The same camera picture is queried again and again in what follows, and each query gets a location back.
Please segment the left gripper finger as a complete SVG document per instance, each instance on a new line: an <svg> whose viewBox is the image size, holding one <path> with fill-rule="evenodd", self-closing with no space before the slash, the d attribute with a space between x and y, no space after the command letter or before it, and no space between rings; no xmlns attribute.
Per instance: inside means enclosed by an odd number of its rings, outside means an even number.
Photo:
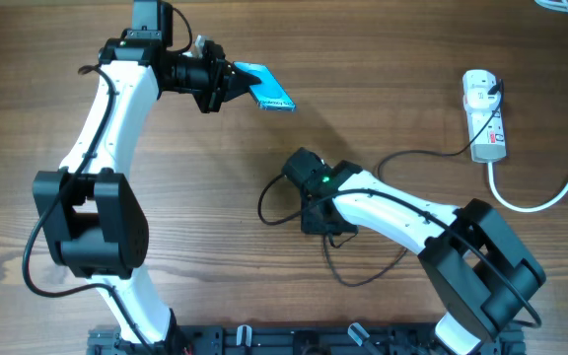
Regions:
<svg viewBox="0 0 568 355"><path fill-rule="evenodd" d="M261 83L257 76L240 69L234 62L227 61L226 64L228 67L226 84L228 92L247 92L250 86Z"/></svg>
<svg viewBox="0 0 568 355"><path fill-rule="evenodd" d="M221 88L222 103L229 102L249 91L249 85L227 85Z"/></svg>

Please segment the blue screen Galaxy smartphone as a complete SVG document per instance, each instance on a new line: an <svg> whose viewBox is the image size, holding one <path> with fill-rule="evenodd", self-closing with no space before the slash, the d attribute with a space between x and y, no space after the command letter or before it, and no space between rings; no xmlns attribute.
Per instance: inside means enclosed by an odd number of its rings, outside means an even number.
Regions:
<svg viewBox="0 0 568 355"><path fill-rule="evenodd" d="M260 109L296 110L296 104L265 65L236 61L235 66L240 71L259 80L259 83L248 86L248 92Z"/></svg>

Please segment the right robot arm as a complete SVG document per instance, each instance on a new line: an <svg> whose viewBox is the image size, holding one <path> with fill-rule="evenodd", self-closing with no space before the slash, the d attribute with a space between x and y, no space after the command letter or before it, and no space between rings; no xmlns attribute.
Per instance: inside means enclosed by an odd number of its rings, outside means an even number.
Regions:
<svg viewBox="0 0 568 355"><path fill-rule="evenodd" d="M490 204L427 201L391 187L348 161L332 167L301 148L283 176L327 223L323 233L371 229L413 252L446 308L434 336L454 354L470 354L499 334L544 285L542 266Z"/></svg>

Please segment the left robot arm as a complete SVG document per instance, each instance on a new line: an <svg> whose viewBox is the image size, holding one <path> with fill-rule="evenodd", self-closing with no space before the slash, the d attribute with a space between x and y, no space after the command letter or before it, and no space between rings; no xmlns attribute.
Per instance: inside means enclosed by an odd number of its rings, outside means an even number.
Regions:
<svg viewBox="0 0 568 355"><path fill-rule="evenodd" d="M101 294L119 324L116 347L127 354L190 349L144 264L149 225L129 173L146 117L165 92L192 95L209 113L260 84L212 40L174 49L178 16L166 1L135 3L131 26L106 42L96 64L80 68L100 82L76 144L33 183L30 240L44 237L53 261Z"/></svg>

